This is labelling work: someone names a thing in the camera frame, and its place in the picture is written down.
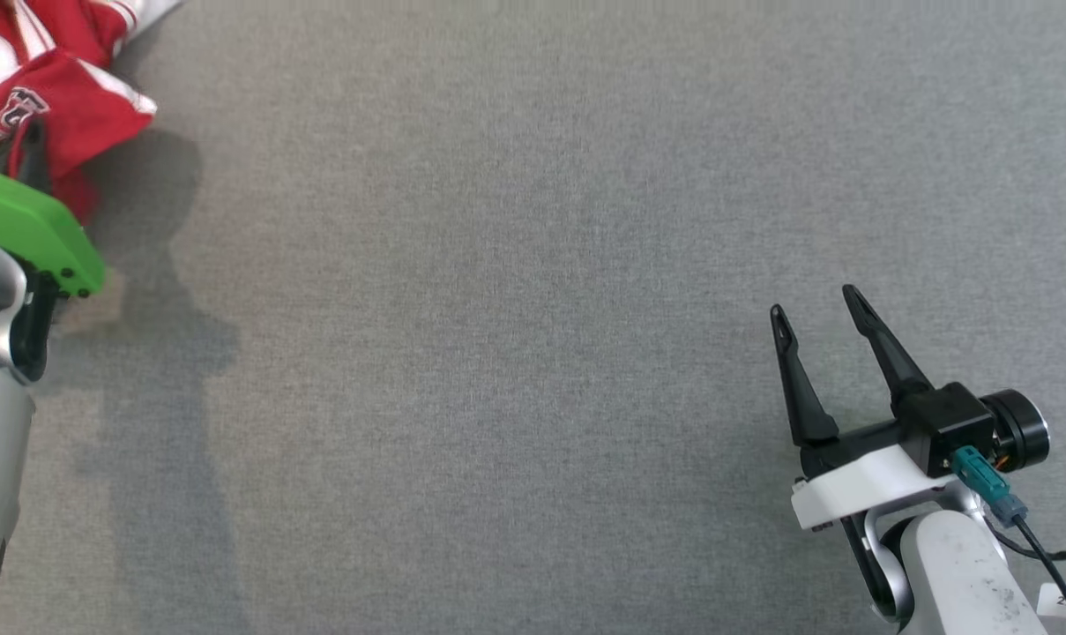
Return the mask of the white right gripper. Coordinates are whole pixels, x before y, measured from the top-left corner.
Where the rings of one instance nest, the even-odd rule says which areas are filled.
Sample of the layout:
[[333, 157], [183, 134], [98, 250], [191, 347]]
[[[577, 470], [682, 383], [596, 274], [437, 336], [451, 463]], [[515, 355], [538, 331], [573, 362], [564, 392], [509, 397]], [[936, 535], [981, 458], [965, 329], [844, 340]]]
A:
[[[858, 287], [844, 284], [842, 294], [856, 330], [874, 351], [892, 413], [898, 413], [904, 398], [933, 390], [923, 370]], [[781, 305], [771, 306], [770, 321], [792, 442], [801, 447], [804, 482], [792, 487], [791, 505], [802, 530], [858, 512], [902, 510], [922, 501], [936, 501], [944, 509], [973, 518], [973, 493], [955, 475], [928, 477], [917, 467], [900, 445], [905, 433], [898, 422], [872, 423], [838, 437], [838, 423], [818, 398], [801, 362], [798, 338]]]

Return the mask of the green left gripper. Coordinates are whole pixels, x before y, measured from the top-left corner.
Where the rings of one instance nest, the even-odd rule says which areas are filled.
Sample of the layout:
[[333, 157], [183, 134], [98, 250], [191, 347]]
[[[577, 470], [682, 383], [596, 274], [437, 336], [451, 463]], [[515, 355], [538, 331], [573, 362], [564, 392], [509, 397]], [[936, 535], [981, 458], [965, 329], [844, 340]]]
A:
[[[30, 186], [7, 176], [30, 176]], [[52, 274], [65, 294], [99, 294], [107, 278], [101, 254], [69, 209], [43, 192], [53, 192], [48, 133], [41, 123], [25, 123], [0, 142], [0, 248]]]

